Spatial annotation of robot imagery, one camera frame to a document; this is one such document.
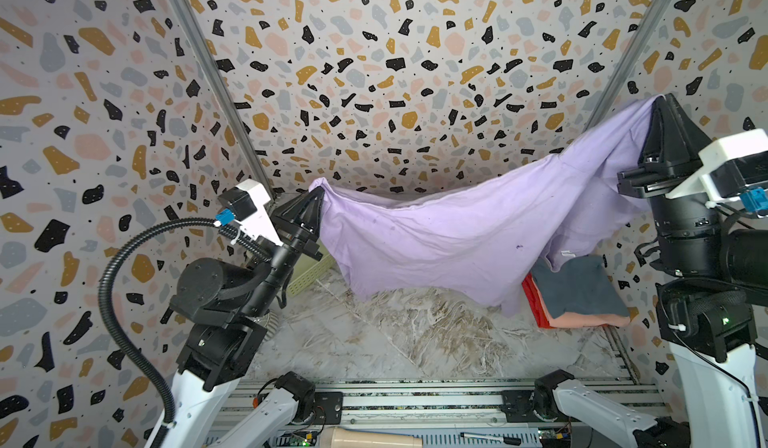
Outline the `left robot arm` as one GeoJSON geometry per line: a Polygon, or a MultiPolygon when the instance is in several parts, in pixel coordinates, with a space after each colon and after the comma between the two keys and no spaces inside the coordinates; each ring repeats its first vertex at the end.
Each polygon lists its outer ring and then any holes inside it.
{"type": "Polygon", "coordinates": [[[246,180],[219,197],[210,225],[252,254],[245,266],[214,258],[190,263],[169,310],[192,322],[168,387],[174,415],[149,437],[151,447],[198,447],[224,402],[269,337],[273,305],[304,256],[321,260],[319,235],[325,191],[318,187],[269,211],[264,187],[246,180]]]}

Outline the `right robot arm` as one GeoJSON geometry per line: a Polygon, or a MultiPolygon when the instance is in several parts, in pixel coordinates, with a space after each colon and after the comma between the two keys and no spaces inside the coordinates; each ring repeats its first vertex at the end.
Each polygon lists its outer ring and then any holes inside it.
{"type": "Polygon", "coordinates": [[[661,337],[683,382],[678,423],[615,402],[558,370],[539,378],[530,404],[547,422],[574,419],[621,447],[763,447],[755,365],[756,306],[767,302],[767,234],[741,228],[767,214],[767,135],[708,137],[671,95],[657,97],[635,169],[620,194],[646,199],[656,238],[636,250],[670,276],[657,290],[661,337]]]}

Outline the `lilac t-shirt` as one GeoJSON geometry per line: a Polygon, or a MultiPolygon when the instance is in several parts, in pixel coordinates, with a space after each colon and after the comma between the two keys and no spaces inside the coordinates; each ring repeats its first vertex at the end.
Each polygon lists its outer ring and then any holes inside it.
{"type": "Polygon", "coordinates": [[[442,288],[512,315],[539,259],[559,269],[648,210],[618,192],[617,176],[637,166],[651,113],[651,100],[634,102],[561,153],[410,201],[316,179],[321,241],[362,299],[442,288]]]}

